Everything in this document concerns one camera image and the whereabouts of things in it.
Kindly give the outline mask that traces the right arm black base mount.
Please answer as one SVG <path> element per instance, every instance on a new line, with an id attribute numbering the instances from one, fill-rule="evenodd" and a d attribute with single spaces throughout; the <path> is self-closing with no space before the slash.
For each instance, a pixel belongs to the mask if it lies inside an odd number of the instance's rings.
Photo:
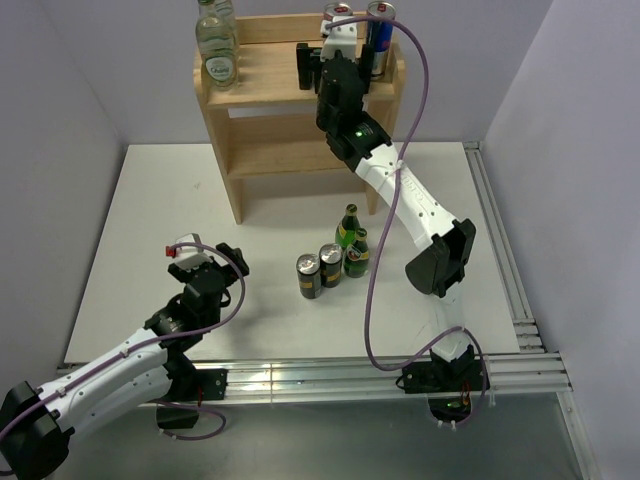
<path id="1" fill-rule="evenodd" d="M 483 398 L 491 386 L 484 360 L 471 345 L 451 362 L 431 351 L 429 361 L 404 367 L 395 385 L 408 395 L 435 394 L 428 399 L 429 411 L 437 422 L 450 426 L 468 420 L 474 412 L 472 395 Z"/>

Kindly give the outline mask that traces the black yellow can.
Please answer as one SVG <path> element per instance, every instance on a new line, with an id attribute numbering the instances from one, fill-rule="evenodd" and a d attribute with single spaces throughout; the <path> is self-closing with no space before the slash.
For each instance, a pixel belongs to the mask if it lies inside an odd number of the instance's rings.
<path id="1" fill-rule="evenodd" d="M 296 261 L 296 273 L 301 295 L 306 299 L 316 299 L 322 288 L 318 255 L 301 255 Z"/>
<path id="2" fill-rule="evenodd" d="M 337 243 L 328 243 L 319 250 L 321 281 L 325 288 L 335 288 L 341 281 L 343 250 Z"/>

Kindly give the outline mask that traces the silver blue energy drink can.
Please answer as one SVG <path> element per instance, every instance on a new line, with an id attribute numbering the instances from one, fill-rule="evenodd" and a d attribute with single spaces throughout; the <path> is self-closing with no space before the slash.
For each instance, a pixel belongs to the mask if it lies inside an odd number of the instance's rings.
<path id="1" fill-rule="evenodd" d="M 393 35 L 393 25 L 388 20 L 396 19 L 396 10 L 387 1 L 372 1 L 366 13 L 376 18 L 376 21 L 367 22 L 366 43 L 374 50 L 372 79 L 380 80 L 385 74 Z"/>

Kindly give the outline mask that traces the black yellow can left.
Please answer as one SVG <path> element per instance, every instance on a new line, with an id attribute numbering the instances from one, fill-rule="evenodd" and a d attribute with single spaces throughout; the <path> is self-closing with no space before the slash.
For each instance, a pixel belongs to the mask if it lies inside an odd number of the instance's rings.
<path id="1" fill-rule="evenodd" d="M 306 299 L 316 299 L 322 288 L 318 255 L 301 255 L 296 261 L 296 273 L 301 295 Z"/>

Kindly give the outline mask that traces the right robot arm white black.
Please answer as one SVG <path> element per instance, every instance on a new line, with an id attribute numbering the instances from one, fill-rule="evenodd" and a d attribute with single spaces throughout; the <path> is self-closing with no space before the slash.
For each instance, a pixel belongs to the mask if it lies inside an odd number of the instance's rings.
<path id="1" fill-rule="evenodd" d="M 372 56 L 364 47 L 354 61 L 338 49 L 324 56 L 306 43 L 296 46 L 299 86 L 318 96 L 316 124 L 334 156 L 346 164 L 389 205 L 391 218 L 409 232 L 417 256 L 405 267 L 410 284 L 437 298 L 442 338 L 430 348 L 435 383 L 452 390 L 462 383 L 478 347 L 461 323 L 459 284 L 465 276 L 476 236 L 469 219 L 443 208 L 403 163 L 382 126 L 364 109 L 363 97 Z"/>

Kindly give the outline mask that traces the green glass bottle front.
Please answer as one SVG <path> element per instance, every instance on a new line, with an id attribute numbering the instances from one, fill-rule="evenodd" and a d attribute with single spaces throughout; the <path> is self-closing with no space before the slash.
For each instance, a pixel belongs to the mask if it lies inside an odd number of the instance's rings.
<path id="1" fill-rule="evenodd" d="M 353 241 L 346 247 L 343 267 L 350 278 L 361 278 L 368 269 L 370 253 L 367 236 L 366 229 L 357 229 Z"/>

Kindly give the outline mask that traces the clear glass bottle front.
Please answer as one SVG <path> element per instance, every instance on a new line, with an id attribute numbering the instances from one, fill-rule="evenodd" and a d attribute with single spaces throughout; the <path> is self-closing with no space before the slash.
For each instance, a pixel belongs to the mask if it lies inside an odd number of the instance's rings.
<path id="1" fill-rule="evenodd" d="M 199 1 L 198 8 L 195 37 L 202 65 L 215 89 L 232 89 L 238 83 L 239 67 L 231 29 L 216 14 L 214 1 Z"/>

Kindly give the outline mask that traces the green glass bottle rear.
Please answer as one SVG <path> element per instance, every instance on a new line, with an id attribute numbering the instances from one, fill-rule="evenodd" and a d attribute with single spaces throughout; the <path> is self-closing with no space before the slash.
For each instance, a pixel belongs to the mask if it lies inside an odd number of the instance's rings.
<path id="1" fill-rule="evenodd" d="M 360 228 L 357 213 L 358 207 L 353 203 L 348 204 L 345 208 L 344 216 L 336 227 L 335 242 L 340 245 L 343 250 L 354 241 L 355 233 Z"/>

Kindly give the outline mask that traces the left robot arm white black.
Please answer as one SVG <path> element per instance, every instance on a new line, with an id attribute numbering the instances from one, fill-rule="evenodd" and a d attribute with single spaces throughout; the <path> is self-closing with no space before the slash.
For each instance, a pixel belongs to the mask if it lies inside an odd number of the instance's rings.
<path id="1" fill-rule="evenodd" d="M 1 404 L 3 476 L 44 479 L 67 458 L 71 443 L 127 411 L 164 398 L 183 399 L 195 386 L 189 349 L 228 319 L 230 287 L 249 267 L 239 248 L 210 247 L 198 236 L 166 249 L 181 293 L 129 338 L 65 377 L 34 387 L 23 381 Z"/>

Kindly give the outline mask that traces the clear glass bottle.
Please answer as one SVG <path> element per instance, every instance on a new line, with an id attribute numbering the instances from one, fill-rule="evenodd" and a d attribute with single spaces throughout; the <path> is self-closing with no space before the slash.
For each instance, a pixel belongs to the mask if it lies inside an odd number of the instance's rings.
<path id="1" fill-rule="evenodd" d="M 215 0 L 214 7 L 216 14 L 223 19 L 231 29 L 233 35 L 234 54 L 236 57 L 239 57 L 240 42 L 233 3 L 231 0 Z"/>
<path id="2" fill-rule="evenodd" d="M 238 83 L 239 67 L 231 29 L 216 14 L 214 1 L 199 1 L 198 8 L 195 37 L 202 65 L 215 89 L 232 89 Z"/>

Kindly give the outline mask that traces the green glass bottle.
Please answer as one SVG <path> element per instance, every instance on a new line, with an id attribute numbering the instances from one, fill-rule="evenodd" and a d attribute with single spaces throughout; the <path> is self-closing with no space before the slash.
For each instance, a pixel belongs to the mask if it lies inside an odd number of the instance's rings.
<path id="1" fill-rule="evenodd" d="M 353 203 L 348 204 L 345 208 L 344 216 L 336 227 L 335 242 L 340 245 L 343 250 L 354 241 L 355 233 L 360 228 L 357 213 L 358 207 Z"/>
<path id="2" fill-rule="evenodd" d="M 367 236 L 366 229 L 357 229 L 353 241 L 346 247 L 343 267 L 350 278 L 361 278 L 368 269 L 370 253 Z"/>

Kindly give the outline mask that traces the clear glass bottle rear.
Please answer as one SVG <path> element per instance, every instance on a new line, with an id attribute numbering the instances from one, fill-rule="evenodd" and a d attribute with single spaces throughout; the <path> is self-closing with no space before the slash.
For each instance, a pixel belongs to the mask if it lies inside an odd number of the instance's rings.
<path id="1" fill-rule="evenodd" d="M 236 57 L 239 57 L 240 42 L 233 3 L 231 0 L 215 0 L 214 7 L 216 14 L 223 19 L 231 29 L 233 35 L 234 54 Z"/>

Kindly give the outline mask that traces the black yellow can right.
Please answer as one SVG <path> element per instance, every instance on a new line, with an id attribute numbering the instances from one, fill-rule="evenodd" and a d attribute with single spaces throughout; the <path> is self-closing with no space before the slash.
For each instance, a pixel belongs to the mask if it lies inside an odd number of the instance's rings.
<path id="1" fill-rule="evenodd" d="M 325 288 L 335 288 L 341 281 L 343 250 L 337 243 L 328 243 L 319 250 L 321 281 Z"/>

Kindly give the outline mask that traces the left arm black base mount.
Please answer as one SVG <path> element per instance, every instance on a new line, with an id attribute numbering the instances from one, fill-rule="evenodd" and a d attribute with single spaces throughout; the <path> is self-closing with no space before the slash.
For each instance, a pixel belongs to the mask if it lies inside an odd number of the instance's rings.
<path id="1" fill-rule="evenodd" d="M 229 371 L 224 368 L 194 369 L 172 382 L 169 391 L 156 404 L 156 424 L 166 436 L 182 441 L 198 441 L 219 435 L 226 426 L 226 417 L 206 406 L 206 401 L 225 398 Z M 217 417 L 220 424 L 209 434 L 187 435 L 205 415 Z"/>

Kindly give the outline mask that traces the wooden two-tier shelf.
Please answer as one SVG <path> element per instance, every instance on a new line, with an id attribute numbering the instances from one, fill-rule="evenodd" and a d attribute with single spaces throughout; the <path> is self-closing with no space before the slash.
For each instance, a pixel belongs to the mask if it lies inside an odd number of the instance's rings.
<path id="1" fill-rule="evenodd" d="M 364 14 L 357 18 L 356 61 L 368 22 Z M 322 19 L 322 13 L 239 18 L 239 83 L 227 91 L 215 89 L 201 58 L 195 60 L 196 97 L 237 223 L 246 178 L 348 168 L 316 124 L 317 94 L 298 84 L 296 45 L 322 48 Z M 364 109 L 391 138 L 405 84 L 398 44 L 391 41 L 384 76 L 367 83 Z"/>

